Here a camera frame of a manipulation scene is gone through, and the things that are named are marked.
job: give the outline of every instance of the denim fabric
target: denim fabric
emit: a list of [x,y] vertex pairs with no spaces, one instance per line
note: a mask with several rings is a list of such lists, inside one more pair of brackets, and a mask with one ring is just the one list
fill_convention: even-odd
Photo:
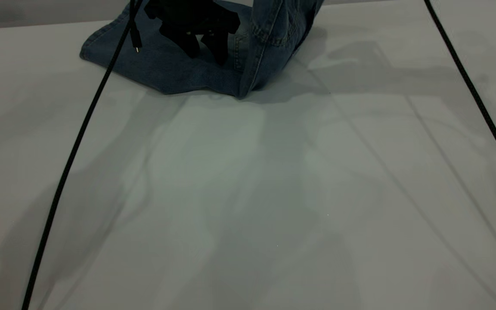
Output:
[[[143,49],[136,53],[128,38],[114,71],[164,94],[207,87],[243,98],[251,90],[265,86],[284,68],[307,36],[323,0],[254,0],[253,8],[216,2],[237,12],[241,23],[236,34],[229,35],[229,58],[223,66],[215,63],[203,44],[200,55],[189,58],[160,35],[160,20],[149,19],[140,10],[136,24]],[[80,57],[106,67],[126,27],[128,14],[126,6],[116,20],[91,35],[81,48]]]

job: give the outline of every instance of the gray wall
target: gray wall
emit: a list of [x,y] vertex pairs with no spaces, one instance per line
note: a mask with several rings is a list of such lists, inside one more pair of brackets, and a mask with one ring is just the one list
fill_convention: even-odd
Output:
[[[251,5],[253,0],[231,0]],[[366,0],[325,0],[327,3]],[[0,0],[0,27],[109,20],[128,0]]]

